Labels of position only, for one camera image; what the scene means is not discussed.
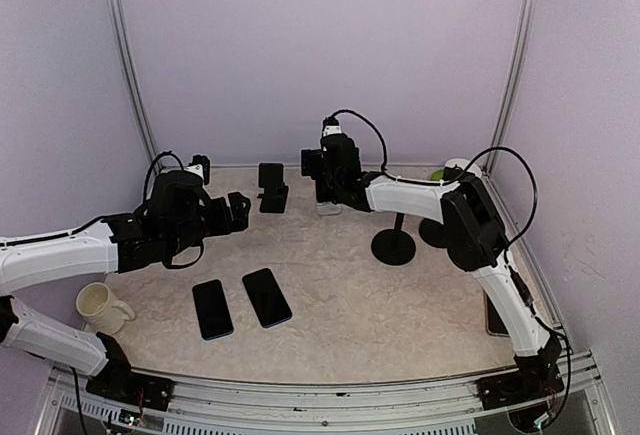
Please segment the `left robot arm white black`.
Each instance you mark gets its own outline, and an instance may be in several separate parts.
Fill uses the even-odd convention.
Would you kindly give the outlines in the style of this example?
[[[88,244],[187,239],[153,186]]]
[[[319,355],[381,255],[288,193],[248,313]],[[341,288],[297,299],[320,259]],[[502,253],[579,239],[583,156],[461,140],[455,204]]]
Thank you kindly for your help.
[[[102,215],[57,233],[1,240],[1,344],[65,364],[121,400],[140,389],[137,373],[118,342],[104,330],[86,333],[31,309],[16,292],[87,274],[123,274],[153,264],[179,269],[174,259],[202,250],[209,237],[242,232],[251,201],[239,192],[212,198],[208,169],[179,165],[147,177],[141,205],[130,213]]]

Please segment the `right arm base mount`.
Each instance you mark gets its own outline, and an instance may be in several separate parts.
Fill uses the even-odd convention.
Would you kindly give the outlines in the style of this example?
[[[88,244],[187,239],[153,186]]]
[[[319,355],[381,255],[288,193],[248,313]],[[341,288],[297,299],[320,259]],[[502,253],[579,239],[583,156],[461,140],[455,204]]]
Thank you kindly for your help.
[[[516,405],[562,392],[564,382],[557,361],[561,343],[554,334],[534,356],[515,356],[517,370],[502,375],[483,377],[477,381],[484,410]]]

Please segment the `black folding phone stand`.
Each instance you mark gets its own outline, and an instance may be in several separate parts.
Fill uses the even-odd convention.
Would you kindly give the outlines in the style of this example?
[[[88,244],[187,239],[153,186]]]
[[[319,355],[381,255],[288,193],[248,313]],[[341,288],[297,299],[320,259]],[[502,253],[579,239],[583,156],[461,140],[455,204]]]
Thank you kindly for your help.
[[[284,181],[282,163],[260,163],[258,166],[258,195],[261,213],[282,214],[285,212],[289,187]]]

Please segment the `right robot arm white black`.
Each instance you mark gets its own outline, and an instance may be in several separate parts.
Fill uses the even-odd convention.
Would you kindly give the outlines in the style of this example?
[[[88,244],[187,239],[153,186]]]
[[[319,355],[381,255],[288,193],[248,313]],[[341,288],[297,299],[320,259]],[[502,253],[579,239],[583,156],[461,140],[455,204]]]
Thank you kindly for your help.
[[[365,171],[339,115],[324,119],[319,148],[301,152],[301,173],[315,182],[318,204],[435,223],[451,262],[478,281],[511,338],[519,368],[511,378],[512,391],[523,399],[535,397],[550,382],[561,353],[559,335],[536,312],[516,269],[513,242],[482,180],[469,166],[438,182],[395,177],[384,168]]]

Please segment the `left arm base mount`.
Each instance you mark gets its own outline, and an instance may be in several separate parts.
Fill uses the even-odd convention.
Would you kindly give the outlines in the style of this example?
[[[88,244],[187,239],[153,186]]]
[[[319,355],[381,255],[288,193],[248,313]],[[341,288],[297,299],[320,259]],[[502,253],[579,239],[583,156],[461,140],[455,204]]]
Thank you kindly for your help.
[[[89,377],[85,390],[112,401],[166,412],[174,382],[134,371],[114,337],[101,332],[97,337],[106,350],[107,363],[97,375]]]

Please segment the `white folding phone stand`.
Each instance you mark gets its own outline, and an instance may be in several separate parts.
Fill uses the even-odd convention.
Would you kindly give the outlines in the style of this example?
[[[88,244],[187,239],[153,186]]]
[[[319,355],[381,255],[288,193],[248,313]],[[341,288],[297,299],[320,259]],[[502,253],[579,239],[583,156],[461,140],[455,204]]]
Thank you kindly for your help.
[[[336,216],[342,212],[342,205],[333,202],[317,202],[316,210],[319,216]]]

